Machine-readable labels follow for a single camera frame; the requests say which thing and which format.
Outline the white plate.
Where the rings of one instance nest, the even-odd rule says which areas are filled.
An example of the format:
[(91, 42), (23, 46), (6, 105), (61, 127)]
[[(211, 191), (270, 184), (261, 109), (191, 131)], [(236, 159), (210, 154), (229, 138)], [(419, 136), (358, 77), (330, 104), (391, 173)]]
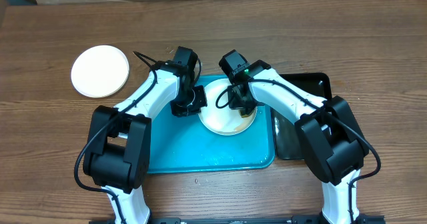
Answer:
[(207, 107), (201, 108), (200, 121), (210, 131), (220, 135), (236, 135), (245, 131), (256, 118), (257, 108), (251, 117), (242, 118), (239, 111), (232, 110), (228, 106), (223, 109), (216, 107), (216, 100), (220, 93), (231, 83), (228, 79), (217, 79), (204, 87), (207, 99)]
[(98, 45), (82, 52), (71, 68), (74, 89), (90, 98), (104, 98), (118, 92), (129, 77), (129, 61), (111, 45)]

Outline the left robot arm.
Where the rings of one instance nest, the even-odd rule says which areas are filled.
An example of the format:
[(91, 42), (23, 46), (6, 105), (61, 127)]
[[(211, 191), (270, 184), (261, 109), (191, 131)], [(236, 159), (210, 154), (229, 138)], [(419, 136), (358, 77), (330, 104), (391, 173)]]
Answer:
[(115, 217), (111, 223), (149, 223), (151, 211), (142, 184), (149, 167), (152, 121), (166, 106), (172, 115), (188, 117), (207, 105), (197, 81), (201, 61), (189, 48), (178, 47), (173, 59), (156, 61), (134, 53), (149, 67), (147, 80), (115, 107), (100, 105), (91, 118), (87, 143), (74, 166), (82, 189), (105, 193)]

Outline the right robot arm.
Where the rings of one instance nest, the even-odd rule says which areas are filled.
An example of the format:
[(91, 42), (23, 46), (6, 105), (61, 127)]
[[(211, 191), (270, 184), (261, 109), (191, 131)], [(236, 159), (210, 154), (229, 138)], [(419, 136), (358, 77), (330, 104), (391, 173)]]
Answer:
[(359, 216), (355, 184), (370, 150), (348, 103), (312, 95), (282, 78), (264, 61), (248, 63), (236, 50), (219, 66), (231, 85), (227, 105), (244, 114), (266, 104), (295, 128), (310, 171), (322, 182), (322, 216), (328, 223), (353, 223)]

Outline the green yellow sponge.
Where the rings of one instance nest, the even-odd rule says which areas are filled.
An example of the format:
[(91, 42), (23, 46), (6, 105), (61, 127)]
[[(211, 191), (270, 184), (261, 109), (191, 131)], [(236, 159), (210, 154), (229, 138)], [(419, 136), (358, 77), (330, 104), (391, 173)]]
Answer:
[(242, 117), (242, 118), (246, 118), (246, 117), (251, 117), (251, 116), (253, 116), (253, 114), (254, 114), (254, 112), (251, 112), (251, 113), (240, 113), (240, 116)]

